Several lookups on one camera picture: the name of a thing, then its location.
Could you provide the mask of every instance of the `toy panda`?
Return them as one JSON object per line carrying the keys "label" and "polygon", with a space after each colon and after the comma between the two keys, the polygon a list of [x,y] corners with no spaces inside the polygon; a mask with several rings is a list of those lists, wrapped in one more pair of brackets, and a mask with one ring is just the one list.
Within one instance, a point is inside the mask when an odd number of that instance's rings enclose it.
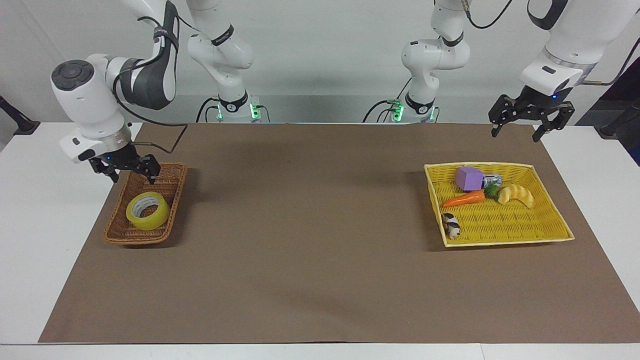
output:
{"label": "toy panda", "polygon": [[453,214],[442,214],[442,226],[444,226],[444,232],[447,234],[449,239],[453,240],[460,236],[460,224]]}

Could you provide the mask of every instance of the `carrot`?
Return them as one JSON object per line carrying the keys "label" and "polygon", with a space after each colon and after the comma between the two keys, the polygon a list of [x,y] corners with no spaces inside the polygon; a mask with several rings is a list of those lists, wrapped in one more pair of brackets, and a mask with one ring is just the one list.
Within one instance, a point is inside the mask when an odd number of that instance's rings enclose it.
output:
{"label": "carrot", "polygon": [[466,193],[465,195],[454,197],[445,201],[442,206],[448,208],[457,205],[477,204],[478,202],[482,202],[487,198],[495,200],[498,198],[497,192],[498,185],[496,185],[495,182],[492,182],[483,190],[476,190],[474,192]]}

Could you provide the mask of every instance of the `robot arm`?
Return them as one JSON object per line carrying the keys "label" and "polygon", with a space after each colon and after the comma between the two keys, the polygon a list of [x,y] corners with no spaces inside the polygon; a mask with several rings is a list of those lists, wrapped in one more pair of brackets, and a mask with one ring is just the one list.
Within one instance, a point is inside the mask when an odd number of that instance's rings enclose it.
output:
{"label": "robot arm", "polygon": [[[529,0],[533,23],[551,37],[538,57],[520,75],[520,96],[502,95],[489,111],[496,137],[504,124],[518,119],[541,120],[533,134],[538,142],[546,132],[564,128],[573,105],[564,101],[600,61],[607,45],[617,38],[640,8],[640,0],[552,0],[546,13],[535,14],[538,0]],[[553,120],[548,116],[556,113]]]}
{"label": "robot arm", "polygon": [[459,69],[467,64],[470,49],[464,40],[466,21],[460,0],[438,0],[431,15],[431,27],[440,37],[405,45],[402,61],[412,75],[411,87],[402,101],[405,120],[424,122],[433,111],[440,86],[431,73],[433,70]]}
{"label": "robot arm", "polygon": [[51,74],[54,94],[78,124],[60,145],[74,162],[89,160],[96,173],[109,176],[114,183],[118,181],[116,169],[143,174],[153,183],[160,166],[153,155],[138,155],[112,90],[129,103],[155,110],[173,100],[179,18],[167,0],[122,1],[138,20],[155,27],[154,55],[142,60],[94,54],[86,61],[58,65]]}
{"label": "robot arm", "polygon": [[217,9],[220,0],[186,0],[195,27],[189,54],[211,75],[220,99],[218,117],[252,121],[258,99],[244,87],[240,70],[253,64],[253,50],[235,34],[233,25]]}

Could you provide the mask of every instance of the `purple block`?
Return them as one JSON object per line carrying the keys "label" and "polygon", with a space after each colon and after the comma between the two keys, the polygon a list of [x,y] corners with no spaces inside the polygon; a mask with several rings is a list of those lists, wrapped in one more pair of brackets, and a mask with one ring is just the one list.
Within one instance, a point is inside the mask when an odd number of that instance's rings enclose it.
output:
{"label": "purple block", "polygon": [[456,185],[466,192],[480,190],[483,177],[484,174],[474,167],[459,167],[456,173]]}

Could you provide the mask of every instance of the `yellow tape roll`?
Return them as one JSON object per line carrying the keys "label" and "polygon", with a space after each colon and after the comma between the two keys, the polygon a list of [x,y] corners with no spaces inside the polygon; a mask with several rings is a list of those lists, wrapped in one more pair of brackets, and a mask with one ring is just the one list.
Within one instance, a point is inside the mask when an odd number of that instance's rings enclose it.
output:
{"label": "yellow tape roll", "polygon": [[[157,205],[153,214],[141,218],[144,209]],[[157,192],[146,192],[133,198],[127,205],[127,219],[140,230],[153,230],[164,224],[169,218],[169,205]]]}

